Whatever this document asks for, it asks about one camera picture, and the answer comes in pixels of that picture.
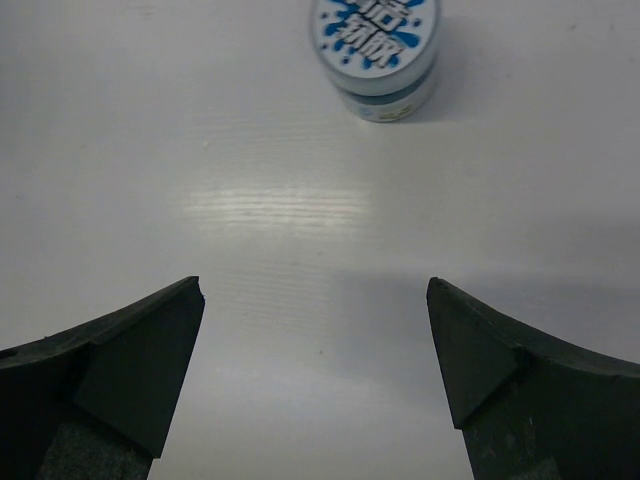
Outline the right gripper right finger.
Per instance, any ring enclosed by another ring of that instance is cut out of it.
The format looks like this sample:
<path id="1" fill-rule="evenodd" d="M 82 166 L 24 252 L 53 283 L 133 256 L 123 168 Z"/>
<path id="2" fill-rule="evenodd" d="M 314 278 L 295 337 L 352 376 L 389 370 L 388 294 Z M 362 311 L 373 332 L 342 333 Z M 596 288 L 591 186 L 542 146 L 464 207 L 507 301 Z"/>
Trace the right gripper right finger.
<path id="1" fill-rule="evenodd" d="M 474 478 L 638 478 L 638 364 L 544 333 L 437 277 L 426 302 Z"/>

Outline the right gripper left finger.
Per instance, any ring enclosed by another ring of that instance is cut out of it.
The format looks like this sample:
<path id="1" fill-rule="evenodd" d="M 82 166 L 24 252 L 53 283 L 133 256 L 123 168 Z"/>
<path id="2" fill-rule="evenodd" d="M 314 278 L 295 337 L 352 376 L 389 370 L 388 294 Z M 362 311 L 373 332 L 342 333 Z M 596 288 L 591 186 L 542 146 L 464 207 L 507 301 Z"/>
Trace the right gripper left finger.
<path id="1" fill-rule="evenodd" d="M 162 455 L 205 308 L 189 276 L 1 352 L 4 479 L 145 479 Z"/>

